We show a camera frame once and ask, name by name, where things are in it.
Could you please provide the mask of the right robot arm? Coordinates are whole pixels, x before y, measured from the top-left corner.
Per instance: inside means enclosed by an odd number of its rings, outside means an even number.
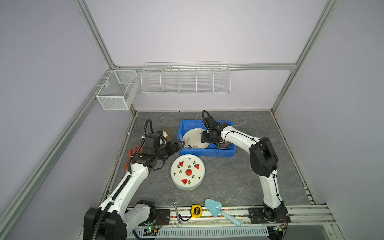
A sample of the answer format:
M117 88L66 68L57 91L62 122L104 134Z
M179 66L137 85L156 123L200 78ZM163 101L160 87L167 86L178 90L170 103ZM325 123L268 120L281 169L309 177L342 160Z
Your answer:
M251 169L259 176L262 186L263 218L269 223L278 220L289 223L291 220L277 181L279 158L270 139L253 137L228 123L219 123L206 110L202 111L202 119L207 130L202 133L201 142L215 144L218 148L232 144L249 154Z

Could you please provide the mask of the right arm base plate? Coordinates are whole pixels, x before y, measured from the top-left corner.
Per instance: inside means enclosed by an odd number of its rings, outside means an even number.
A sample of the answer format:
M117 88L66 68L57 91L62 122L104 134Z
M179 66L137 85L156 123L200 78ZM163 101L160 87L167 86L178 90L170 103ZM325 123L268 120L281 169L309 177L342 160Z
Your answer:
M252 224L289 224L291 218L285 208L272 210L263 207L248 208Z

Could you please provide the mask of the floral cream plate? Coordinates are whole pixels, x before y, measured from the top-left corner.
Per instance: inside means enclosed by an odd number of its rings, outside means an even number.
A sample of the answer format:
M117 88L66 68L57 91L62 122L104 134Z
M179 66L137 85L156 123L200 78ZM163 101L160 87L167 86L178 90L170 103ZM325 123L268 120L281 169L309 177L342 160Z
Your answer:
M187 131L182 138L184 149L206 149L209 143L202 143L202 133L206 130L195 128Z

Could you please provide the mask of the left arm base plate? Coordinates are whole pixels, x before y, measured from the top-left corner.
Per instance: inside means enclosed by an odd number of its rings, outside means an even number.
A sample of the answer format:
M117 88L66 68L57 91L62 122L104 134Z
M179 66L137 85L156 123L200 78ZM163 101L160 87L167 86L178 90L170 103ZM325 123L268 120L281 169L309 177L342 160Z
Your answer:
M142 226L168 226L170 224L171 211L169 209L160 209L150 212L149 218L141 223Z

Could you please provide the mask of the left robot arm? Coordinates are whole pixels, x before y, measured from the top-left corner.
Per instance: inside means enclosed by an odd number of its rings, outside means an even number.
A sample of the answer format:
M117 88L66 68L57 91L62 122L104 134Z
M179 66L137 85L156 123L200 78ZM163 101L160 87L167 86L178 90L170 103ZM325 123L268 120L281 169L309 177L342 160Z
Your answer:
M153 171L158 170L158 162L165 163L170 157L181 151L185 143L167 140L165 131L155 132L152 120L144 125L142 142L129 157L127 172L115 190L96 208L89 208L84 216L85 240L125 240L144 222L153 222L156 205L151 201L139 201L128 211L136 191Z

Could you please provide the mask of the watermelon pattern plate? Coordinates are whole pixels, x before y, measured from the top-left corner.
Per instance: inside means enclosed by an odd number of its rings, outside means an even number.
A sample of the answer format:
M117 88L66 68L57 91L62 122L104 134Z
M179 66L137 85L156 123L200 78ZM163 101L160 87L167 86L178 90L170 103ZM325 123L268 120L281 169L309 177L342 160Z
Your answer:
M181 155L171 166L171 179L182 190L196 189L204 180L206 168L195 155Z

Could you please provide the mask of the orange blue patterned bowl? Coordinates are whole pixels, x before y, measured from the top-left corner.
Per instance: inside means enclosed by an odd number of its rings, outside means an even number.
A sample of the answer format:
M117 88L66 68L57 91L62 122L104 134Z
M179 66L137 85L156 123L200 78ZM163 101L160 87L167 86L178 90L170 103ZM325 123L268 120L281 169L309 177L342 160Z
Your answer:
M231 142L223 141L221 143L216 143L215 146L220 150L226 150L232 145Z

